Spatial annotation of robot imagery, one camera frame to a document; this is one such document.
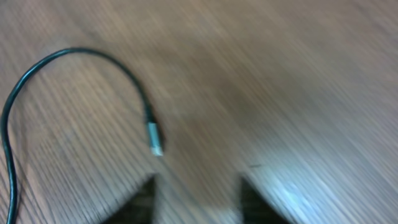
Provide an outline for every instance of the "metal connector tip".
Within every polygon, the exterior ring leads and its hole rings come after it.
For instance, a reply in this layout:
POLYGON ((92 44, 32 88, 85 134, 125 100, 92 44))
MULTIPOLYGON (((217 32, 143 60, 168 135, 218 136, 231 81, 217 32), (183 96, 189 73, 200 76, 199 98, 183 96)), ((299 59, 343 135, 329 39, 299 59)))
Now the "metal connector tip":
POLYGON ((152 153, 155 156, 163 156, 163 151, 161 147, 152 147, 152 153))
POLYGON ((162 145, 160 142, 159 130, 157 128, 157 124, 153 122, 148 122, 147 128, 149 133, 150 148, 152 149, 153 155, 163 156, 162 145))

